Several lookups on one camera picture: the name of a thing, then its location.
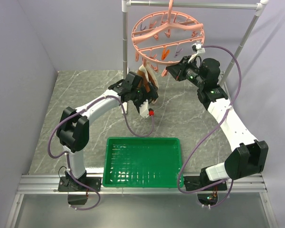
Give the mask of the pink clothes peg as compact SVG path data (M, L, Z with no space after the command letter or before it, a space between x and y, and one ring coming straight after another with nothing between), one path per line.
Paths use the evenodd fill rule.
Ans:
M143 58L142 59L142 66L144 67L144 68L146 68L147 66L148 66L148 61L147 61L147 59L145 59L145 58Z
M164 69L162 74L161 74L161 77L165 77L165 76L167 76L167 74L168 74L167 69Z

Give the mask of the orange underwear with cream waistband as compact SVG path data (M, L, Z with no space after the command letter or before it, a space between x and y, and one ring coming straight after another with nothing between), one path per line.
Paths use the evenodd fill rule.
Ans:
M137 74L142 78L142 81L139 83L138 87L140 85L146 85L147 82L151 82L159 89L159 84L150 62L148 63L148 66L146 68L144 68L142 65L139 66Z

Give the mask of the pink round clip hanger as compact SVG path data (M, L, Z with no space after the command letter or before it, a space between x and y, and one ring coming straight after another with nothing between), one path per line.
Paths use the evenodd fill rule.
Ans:
M150 62L157 73L160 65L176 64L186 46L205 41L203 23L193 16L173 9L174 1L170 0L168 9L150 13L136 22L131 31L131 42L135 50L135 61L142 64L143 58ZM170 50L164 61L161 60L162 50ZM174 58L176 50L183 51Z

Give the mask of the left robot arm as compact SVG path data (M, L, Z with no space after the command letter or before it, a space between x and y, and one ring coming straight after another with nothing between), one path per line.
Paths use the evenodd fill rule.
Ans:
M158 99L158 89L157 79L151 73L142 70L129 72L125 79L110 85L91 102L75 109L67 107L63 111L54 133L67 154L66 172L71 176L69 185L74 190L81 191L86 187L83 149L89 141L90 125L106 112L129 101L133 102L141 117L153 116L154 111L149 105Z

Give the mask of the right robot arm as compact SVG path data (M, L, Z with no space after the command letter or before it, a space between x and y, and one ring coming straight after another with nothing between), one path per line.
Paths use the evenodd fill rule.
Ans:
M176 81L188 80L197 87L199 101L219 123L225 134L232 153L217 165L201 169L200 185L206 190L212 189L217 181L237 180L261 173L264 170L268 145L259 141L242 123L226 92L218 84L220 63L213 58L206 58L197 66L190 57L166 67Z

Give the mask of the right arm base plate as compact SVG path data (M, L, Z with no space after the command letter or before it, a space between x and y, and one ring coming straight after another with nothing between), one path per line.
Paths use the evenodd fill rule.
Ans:
M184 177L184 185L186 191L197 190L207 185L214 183L214 181L206 181L202 183L200 176L185 176ZM216 186L212 186L210 188L204 189L201 193L197 194L198 202L202 206L214 206L218 203L219 195L218 191L227 190L227 184L220 183Z

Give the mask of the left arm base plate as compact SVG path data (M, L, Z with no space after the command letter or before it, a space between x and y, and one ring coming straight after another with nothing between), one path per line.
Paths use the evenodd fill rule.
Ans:
M83 184L99 192L101 180L101 177L85 177ZM70 176L63 176L60 177L57 191L68 194L67 201L70 205L81 206L87 203L90 189L78 184Z

